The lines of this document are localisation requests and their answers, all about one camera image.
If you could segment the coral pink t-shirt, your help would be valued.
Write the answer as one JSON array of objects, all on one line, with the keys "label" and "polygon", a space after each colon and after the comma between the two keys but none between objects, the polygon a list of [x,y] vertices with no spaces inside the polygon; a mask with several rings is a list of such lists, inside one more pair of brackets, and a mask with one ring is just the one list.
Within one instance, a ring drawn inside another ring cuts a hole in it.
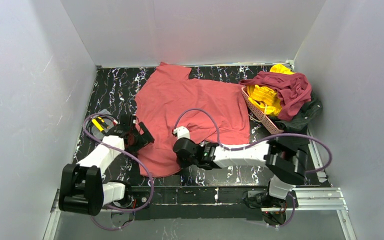
[{"label": "coral pink t-shirt", "polygon": [[138,151],[140,173],[155,178],[180,171],[173,130],[183,126],[195,143],[250,141],[248,108],[239,84],[190,78],[189,67],[161,63],[135,96],[136,116],[154,138]]}]

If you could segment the pink laundry basket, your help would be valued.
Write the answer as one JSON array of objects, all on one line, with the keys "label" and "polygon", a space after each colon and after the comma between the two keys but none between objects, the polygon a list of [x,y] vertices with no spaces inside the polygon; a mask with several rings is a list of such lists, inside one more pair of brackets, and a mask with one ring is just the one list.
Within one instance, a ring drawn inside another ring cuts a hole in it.
[{"label": "pink laundry basket", "polygon": [[269,116],[266,113],[258,109],[254,104],[250,102],[250,96],[248,95],[247,88],[245,86],[241,88],[241,92],[248,109],[256,117],[257,121],[260,122],[270,134],[275,135],[284,132],[283,130],[279,129],[273,121],[270,120]]}]

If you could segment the maroon garment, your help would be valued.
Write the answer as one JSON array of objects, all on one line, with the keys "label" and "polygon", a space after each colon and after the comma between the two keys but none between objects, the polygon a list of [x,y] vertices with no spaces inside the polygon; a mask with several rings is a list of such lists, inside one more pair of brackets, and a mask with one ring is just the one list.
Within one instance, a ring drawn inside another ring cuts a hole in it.
[{"label": "maroon garment", "polygon": [[284,74],[261,71],[252,79],[239,82],[243,86],[259,85],[269,87],[277,92],[281,111],[278,118],[291,121],[301,107],[311,101],[312,86],[302,73]]}]

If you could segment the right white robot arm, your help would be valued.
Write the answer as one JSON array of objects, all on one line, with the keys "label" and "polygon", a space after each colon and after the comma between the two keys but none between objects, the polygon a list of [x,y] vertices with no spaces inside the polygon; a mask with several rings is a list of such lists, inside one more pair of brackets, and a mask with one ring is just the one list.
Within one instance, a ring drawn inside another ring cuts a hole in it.
[{"label": "right white robot arm", "polygon": [[256,193],[245,200],[251,208],[280,206],[289,192],[305,183],[307,153],[281,141],[279,137],[255,145],[198,144],[191,139],[179,138],[173,148],[181,167],[195,165],[204,170],[233,166],[266,167],[273,177],[265,192]]}]

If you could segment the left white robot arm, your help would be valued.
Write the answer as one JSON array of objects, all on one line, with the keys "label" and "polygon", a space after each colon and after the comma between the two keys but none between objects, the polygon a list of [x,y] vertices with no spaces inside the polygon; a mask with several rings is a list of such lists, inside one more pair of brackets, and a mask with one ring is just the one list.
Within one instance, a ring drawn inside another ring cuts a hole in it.
[{"label": "left white robot arm", "polygon": [[77,163],[62,169],[58,207],[61,211],[97,216],[105,207],[122,213],[144,209],[153,198],[154,187],[141,206],[133,206],[131,186],[124,181],[103,182],[112,162],[123,154],[137,162],[149,179],[152,174],[137,158],[140,149],[155,140],[145,124],[135,115],[123,115],[119,120],[112,115],[94,113],[86,117],[82,130],[97,142],[95,149]]}]

